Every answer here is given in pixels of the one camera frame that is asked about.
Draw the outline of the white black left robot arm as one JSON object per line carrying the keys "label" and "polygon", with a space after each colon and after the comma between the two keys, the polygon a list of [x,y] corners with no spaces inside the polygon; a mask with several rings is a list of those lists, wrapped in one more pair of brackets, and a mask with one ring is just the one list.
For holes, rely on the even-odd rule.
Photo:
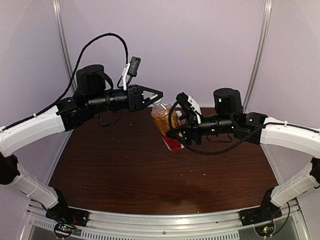
{"label": "white black left robot arm", "polygon": [[17,188],[40,202],[61,222],[72,218],[63,194],[40,184],[28,175],[14,153],[45,137],[68,132],[102,112],[127,109],[142,111],[163,97],[163,92],[141,85],[129,85],[126,77],[136,77],[137,67],[128,63],[122,73],[123,87],[115,89],[101,64],[89,65],[76,72],[77,89],[71,97],[58,100],[43,113],[0,129],[0,183]]}

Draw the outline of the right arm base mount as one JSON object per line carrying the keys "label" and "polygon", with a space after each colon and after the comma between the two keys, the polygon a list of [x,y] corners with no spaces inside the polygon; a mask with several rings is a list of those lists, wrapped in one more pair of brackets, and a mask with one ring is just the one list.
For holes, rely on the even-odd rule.
{"label": "right arm base mount", "polygon": [[274,205],[271,202],[271,195],[273,190],[274,187],[268,189],[265,192],[260,206],[247,208],[239,212],[239,217],[242,226],[244,227],[257,224],[257,226],[254,227],[255,233],[259,237],[264,239],[272,238],[276,234],[278,234],[287,224],[291,214],[291,207],[290,204],[287,202],[287,217],[282,226],[279,229],[277,229],[275,219],[281,217],[283,214],[280,210],[280,207]]}

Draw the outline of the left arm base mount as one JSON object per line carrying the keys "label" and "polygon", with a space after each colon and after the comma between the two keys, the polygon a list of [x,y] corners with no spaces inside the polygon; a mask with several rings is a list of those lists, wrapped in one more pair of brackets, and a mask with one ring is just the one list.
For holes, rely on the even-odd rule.
{"label": "left arm base mount", "polygon": [[62,192],[54,188],[57,193],[57,205],[52,208],[42,208],[46,211],[46,217],[56,222],[53,233],[58,239],[65,240],[79,227],[86,227],[89,212],[87,210],[69,207]]}

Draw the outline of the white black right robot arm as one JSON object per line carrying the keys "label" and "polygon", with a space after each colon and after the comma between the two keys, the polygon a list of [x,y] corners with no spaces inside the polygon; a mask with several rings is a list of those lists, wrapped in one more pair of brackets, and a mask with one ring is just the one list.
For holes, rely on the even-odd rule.
{"label": "white black right robot arm", "polygon": [[[180,93],[174,106],[180,105],[186,123],[174,127],[168,119],[166,135],[175,139],[190,151],[201,155],[220,155],[231,151],[243,142],[255,145],[273,145],[296,150],[312,156],[310,163],[285,183],[265,193],[261,206],[256,210],[259,220],[268,220],[284,204],[311,188],[320,186],[320,131],[280,121],[262,113],[245,113],[241,95],[232,88],[220,88],[213,92],[215,114],[204,116],[191,96]],[[203,136],[232,134],[238,139],[234,145],[223,150],[205,152],[191,147],[201,145]]]}

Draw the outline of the large gold label drink bottle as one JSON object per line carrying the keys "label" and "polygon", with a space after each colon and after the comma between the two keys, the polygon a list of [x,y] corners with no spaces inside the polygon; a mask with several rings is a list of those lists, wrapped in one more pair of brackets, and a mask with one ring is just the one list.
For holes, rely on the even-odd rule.
{"label": "large gold label drink bottle", "polygon": [[164,103],[162,99],[159,99],[153,104],[151,117],[166,147],[172,152],[177,152],[182,150],[184,146],[178,140],[167,136],[167,132],[170,131],[169,112],[171,108],[170,104]]}

